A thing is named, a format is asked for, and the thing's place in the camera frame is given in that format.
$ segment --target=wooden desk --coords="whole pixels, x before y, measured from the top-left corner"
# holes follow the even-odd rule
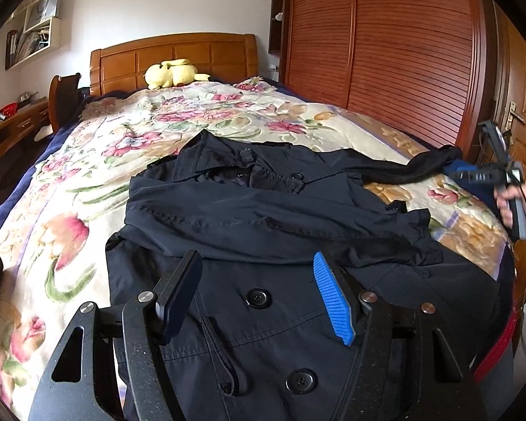
[[[35,163],[44,142],[34,143],[32,137],[48,124],[47,98],[25,106],[0,123],[0,204],[10,195],[24,172]]]

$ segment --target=black coat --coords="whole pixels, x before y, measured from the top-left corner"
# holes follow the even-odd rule
[[[470,362],[484,345],[498,284],[431,238],[428,210],[386,206],[362,186],[416,181],[458,155],[444,147],[403,166],[350,149],[315,153],[203,131],[177,157],[132,178],[125,226],[107,244],[112,304],[152,289],[189,248],[203,257],[181,333],[162,350],[186,419],[335,413],[358,348],[335,336],[313,279],[322,248],[390,303],[435,304]],[[299,369],[317,380],[306,394],[287,388]]]

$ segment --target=stuffed animal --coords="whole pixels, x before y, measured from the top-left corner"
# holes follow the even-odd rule
[[[208,74],[197,74],[197,68],[189,60],[167,60],[152,65],[144,74],[150,90],[187,85],[193,81],[208,81]]]

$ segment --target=floral blanket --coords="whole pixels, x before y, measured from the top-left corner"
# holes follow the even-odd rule
[[[21,420],[76,309],[89,300],[109,305],[104,246],[123,226],[130,177],[177,153],[203,128],[315,151],[352,147],[400,163],[425,150],[371,118],[300,101],[260,78],[235,86],[197,82],[143,90],[88,105],[60,150],[36,166],[0,230],[0,397]],[[433,237],[497,277],[506,233],[482,202],[449,178],[367,188],[386,202],[429,208]]]

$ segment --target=silver bolt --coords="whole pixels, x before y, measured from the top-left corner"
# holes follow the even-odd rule
[[[435,306],[432,303],[430,303],[430,302],[423,302],[421,304],[421,310],[424,313],[428,313],[429,315],[431,315],[431,314],[436,312]]]
[[[373,303],[378,300],[378,295],[376,293],[373,293],[372,291],[365,291],[360,295],[360,297],[364,302],[367,303]]]
[[[80,306],[80,312],[82,313],[89,313],[94,309],[94,303],[93,302],[85,302]]]
[[[142,291],[139,294],[139,302],[150,302],[154,299],[154,293],[151,291]]]

